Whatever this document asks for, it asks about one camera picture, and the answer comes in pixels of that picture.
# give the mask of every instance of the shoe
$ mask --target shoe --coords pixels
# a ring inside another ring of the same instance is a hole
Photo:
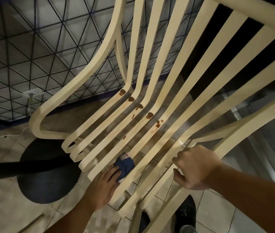
[[[146,212],[142,212],[142,216],[141,216],[141,221],[140,221],[140,227],[138,229],[138,233],[142,233],[143,230],[146,229],[146,227],[148,226],[148,224],[151,222],[151,220],[149,219],[149,216],[147,215]]]
[[[181,206],[175,211],[176,222],[174,232],[179,232],[182,226],[196,227],[196,205],[191,195],[187,196]]]

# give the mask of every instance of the black round base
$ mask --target black round base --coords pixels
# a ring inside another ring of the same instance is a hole
[[[24,151],[20,161],[48,160],[68,156],[62,148],[63,140],[35,139]],[[18,176],[18,185],[24,196],[38,204],[49,204],[66,196],[77,183],[81,170],[78,162],[71,159],[68,164],[50,171]]]

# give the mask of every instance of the metal grid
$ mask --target metal grid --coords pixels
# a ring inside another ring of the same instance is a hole
[[[152,1],[145,0],[145,24],[140,31],[133,83],[137,80]],[[161,74],[171,70],[202,2],[190,1]],[[104,39],[114,3],[115,0],[11,0],[0,4],[0,120],[12,122],[28,117],[29,100],[21,95],[23,91],[45,91],[33,98],[33,112],[89,63]],[[165,1],[145,80],[151,77],[174,3],[175,0]],[[134,0],[128,0],[121,25],[127,66],[133,7]],[[124,81],[112,49],[99,69],[60,106],[122,86]]]

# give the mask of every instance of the white outlet plate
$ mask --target white outlet plate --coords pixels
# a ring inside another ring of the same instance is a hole
[[[40,89],[40,88],[34,88],[34,89],[31,89],[31,90],[25,91],[22,94],[24,96],[26,96],[27,98],[30,98],[30,94],[33,94],[32,97],[36,97],[36,96],[42,95],[44,93],[45,92],[42,89]]]

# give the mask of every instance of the wooden chair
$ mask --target wooden chair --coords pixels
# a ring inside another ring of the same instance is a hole
[[[209,86],[199,95],[199,97],[186,109],[184,113],[171,125],[171,127],[163,134],[159,141],[151,148],[151,150],[137,163],[135,168],[126,176],[126,178],[117,187],[110,203],[115,203],[125,192],[129,185],[133,182],[136,175],[154,158],[163,145],[176,132],[176,130],[188,120],[195,112],[198,111],[213,95],[215,95],[230,79],[232,79],[238,72],[240,72],[249,62],[252,61],[265,47],[267,47],[275,39],[275,6],[264,2],[262,0],[204,0],[202,7],[186,37],[186,40],[180,50],[177,59],[163,85],[160,94],[155,101],[152,108],[147,111],[147,115],[143,117],[124,137],[118,142],[113,149],[99,162],[96,156],[104,147],[118,133],[120,133],[129,123],[136,117],[149,103],[151,95],[154,91],[155,85],[160,76],[162,67],[167,58],[168,52],[172,46],[173,39],[176,35],[178,27],[182,21],[183,15],[186,11],[189,0],[176,0],[175,6],[168,24],[166,34],[164,36],[162,46],[160,48],[158,58],[148,85],[145,97],[135,109],[125,117],[115,129],[113,129],[97,146],[91,151],[87,146],[91,146],[91,142],[109,125],[111,124],[125,109],[127,109],[138,98],[143,85],[144,76],[147,70],[147,63],[151,54],[151,48],[156,36],[157,27],[159,24],[159,17],[163,8],[164,0],[154,0],[151,10],[149,27],[145,39],[143,55],[140,63],[139,73],[137,77],[136,88],[131,96],[122,103],[108,118],[106,118],[96,129],[93,130],[85,139],[80,138],[80,135],[89,128],[99,117],[101,117],[108,109],[110,109],[116,102],[120,101],[124,95],[128,93],[131,86],[133,68],[135,64],[136,51],[138,46],[138,36],[141,27],[141,19],[143,14],[144,0],[135,0],[132,37],[130,43],[130,55],[128,60],[128,70],[124,64],[123,50],[121,46],[121,32],[120,23],[124,11],[125,0],[116,0],[112,20],[107,31],[106,37],[98,50],[95,57],[85,67],[80,74],[78,74],[71,82],[64,88],[44,103],[31,117],[30,128],[35,136],[44,139],[64,139],[62,148],[65,152],[70,153],[73,161],[80,161],[79,167],[82,171],[87,171],[91,166],[95,165],[90,171],[88,177],[90,180],[103,169],[108,163],[114,160],[119,151],[143,128],[144,125],[158,112],[160,106],[163,104],[168,92],[173,83],[178,77],[181,69],[186,63],[188,57],[192,53],[199,38],[205,30],[207,24],[212,18],[219,3],[233,9],[225,24],[218,32],[204,55],[190,73],[184,85],[178,91],[173,101],[159,118],[159,120],[149,129],[149,131],[138,141],[138,143],[128,152],[131,158],[134,158],[139,150],[151,139],[160,126],[167,121],[171,114],[175,111],[177,106],[193,88],[196,82],[205,73],[212,62],[221,53],[224,47],[236,34],[239,28],[244,24],[248,17],[255,19],[264,24],[264,26],[254,35],[254,37],[243,47],[242,50],[230,61],[230,63],[218,74],[218,76],[209,84]],[[52,131],[40,130],[40,124],[43,118],[55,107],[60,105],[66,98],[68,98],[76,89],[78,89],[99,67],[103,62],[104,57],[111,49],[113,43],[116,43],[116,56],[120,66],[120,71],[124,79],[126,79],[125,86],[114,95],[104,106],[95,112],[87,121],[85,121],[72,134],[59,133]],[[202,129],[210,122],[220,117],[232,107],[236,106],[250,95],[256,93],[264,86],[275,80],[275,61],[260,71],[255,77],[245,83],[235,93],[228,97],[225,101],[220,103],[209,113],[203,116],[200,120],[194,123],[188,130],[186,130],[177,142],[169,149],[157,166],[147,176],[143,183],[121,205],[118,213],[125,216],[132,208],[136,207],[130,232],[137,232],[142,210],[147,203],[164,184],[169,176],[171,176],[173,164],[162,174],[165,166],[169,164],[172,157],[184,148],[184,143],[198,130]],[[222,158],[234,146],[236,146],[245,137],[252,132],[266,124],[268,121],[275,118],[275,101],[260,109],[258,112],[243,118],[240,121],[224,126],[220,129],[207,133],[190,142],[189,146],[195,145],[197,142],[203,142],[213,139],[222,138],[222,140],[213,148],[214,152]],[[167,222],[174,211],[182,203],[182,201],[190,194],[189,190],[178,188],[171,198],[163,205],[160,211],[152,219],[151,223],[144,232],[160,232],[164,227],[163,222]]]

